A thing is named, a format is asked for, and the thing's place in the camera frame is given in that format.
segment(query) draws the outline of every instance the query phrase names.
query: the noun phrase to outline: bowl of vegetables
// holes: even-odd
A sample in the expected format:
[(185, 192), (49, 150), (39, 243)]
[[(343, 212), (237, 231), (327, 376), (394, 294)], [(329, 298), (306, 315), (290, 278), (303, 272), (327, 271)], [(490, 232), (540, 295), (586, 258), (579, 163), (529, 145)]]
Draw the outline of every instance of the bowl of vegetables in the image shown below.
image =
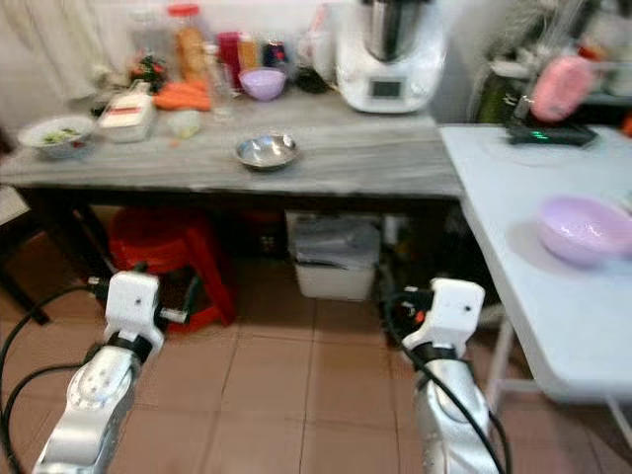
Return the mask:
[(18, 140), (48, 159), (64, 160), (86, 151), (94, 128), (94, 121), (85, 116), (53, 117), (23, 128)]

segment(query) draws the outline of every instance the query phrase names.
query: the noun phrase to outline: kitchen appliance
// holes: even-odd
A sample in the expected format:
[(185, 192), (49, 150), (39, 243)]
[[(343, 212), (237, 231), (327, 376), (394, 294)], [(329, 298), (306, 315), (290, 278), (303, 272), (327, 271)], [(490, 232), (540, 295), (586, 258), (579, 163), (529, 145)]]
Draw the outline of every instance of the kitchen appliance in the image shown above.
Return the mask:
[(446, 48), (436, 2), (362, 0), (336, 13), (338, 87), (350, 106), (404, 114), (430, 101)]

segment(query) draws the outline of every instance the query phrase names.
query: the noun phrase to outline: white plastic bin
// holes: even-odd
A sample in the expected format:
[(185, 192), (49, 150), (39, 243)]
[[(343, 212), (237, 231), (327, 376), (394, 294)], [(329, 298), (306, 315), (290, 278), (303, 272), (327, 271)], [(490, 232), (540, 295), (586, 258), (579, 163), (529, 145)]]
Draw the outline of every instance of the white plastic bin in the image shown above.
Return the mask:
[(309, 298), (364, 301), (370, 296), (375, 269), (347, 270), (296, 262), (300, 292)]

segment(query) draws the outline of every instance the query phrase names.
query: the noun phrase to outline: trash bin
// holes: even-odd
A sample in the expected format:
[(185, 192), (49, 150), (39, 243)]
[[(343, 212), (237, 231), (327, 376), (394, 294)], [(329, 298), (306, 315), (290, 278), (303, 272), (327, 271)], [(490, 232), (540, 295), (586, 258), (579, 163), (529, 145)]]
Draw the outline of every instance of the trash bin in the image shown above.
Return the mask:
[(366, 219), (298, 220), (291, 250), (301, 293), (312, 298), (367, 299), (379, 249), (380, 233)]

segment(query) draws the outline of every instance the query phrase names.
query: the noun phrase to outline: white folding table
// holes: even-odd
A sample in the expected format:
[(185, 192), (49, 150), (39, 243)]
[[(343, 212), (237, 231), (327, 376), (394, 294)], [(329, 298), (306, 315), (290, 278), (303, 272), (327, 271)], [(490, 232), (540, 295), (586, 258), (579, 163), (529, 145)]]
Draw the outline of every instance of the white folding table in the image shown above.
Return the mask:
[[(446, 126), (445, 145), (465, 189), (463, 213), (506, 309), (487, 397), (542, 390), (557, 401), (605, 402), (632, 446), (619, 402), (632, 401), (632, 256), (579, 269), (538, 241), (536, 217), (555, 195), (624, 203), (632, 192), (632, 139), (595, 129), (586, 149), (511, 146), (495, 126)], [(505, 379), (514, 332), (534, 381)]]

